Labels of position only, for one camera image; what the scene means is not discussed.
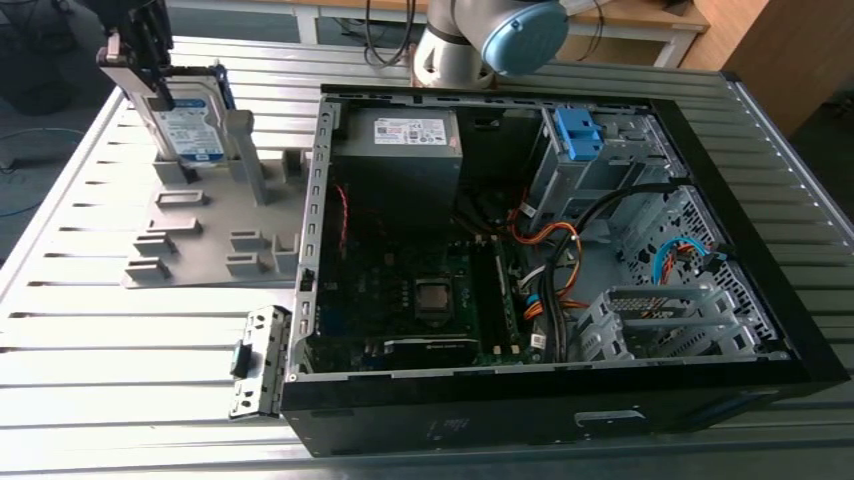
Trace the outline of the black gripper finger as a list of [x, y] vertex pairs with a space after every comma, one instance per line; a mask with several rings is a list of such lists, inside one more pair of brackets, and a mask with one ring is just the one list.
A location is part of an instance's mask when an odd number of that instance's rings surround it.
[[150, 27], [132, 27], [123, 35], [123, 52], [131, 71], [155, 93], [154, 110], [172, 110], [175, 101], [163, 70], [171, 65], [172, 35]]

